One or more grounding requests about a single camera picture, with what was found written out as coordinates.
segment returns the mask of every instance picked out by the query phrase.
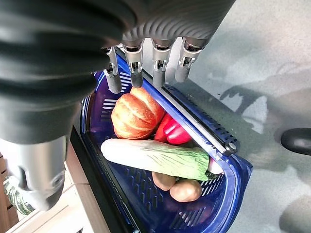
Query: gray floor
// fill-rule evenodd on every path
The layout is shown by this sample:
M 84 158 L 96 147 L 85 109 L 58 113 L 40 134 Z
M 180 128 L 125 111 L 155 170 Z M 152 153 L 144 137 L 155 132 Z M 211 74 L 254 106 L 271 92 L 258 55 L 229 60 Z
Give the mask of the gray floor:
M 183 84 L 173 79 L 179 46 L 167 81 L 230 130 L 254 166 L 229 233 L 311 233 L 311 157 L 278 143 L 285 129 L 311 127 L 311 1 L 237 0 Z

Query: robotic hand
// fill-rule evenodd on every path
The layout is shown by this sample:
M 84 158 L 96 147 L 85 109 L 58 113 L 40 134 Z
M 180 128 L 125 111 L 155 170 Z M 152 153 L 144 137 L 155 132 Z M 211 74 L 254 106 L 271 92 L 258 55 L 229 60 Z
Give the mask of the robotic hand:
M 113 46 L 123 43 L 134 87 L 142 85 L 142 46 L 153 40 L 154 85 L 161 87 L 170 49 L 183 46 L 183 82 L 234 0 L 0 1 L 0 150 L 28 202 L 49 210 L 64 185 L 67 143 L 79 101 L 106 68 L 121 91 Z

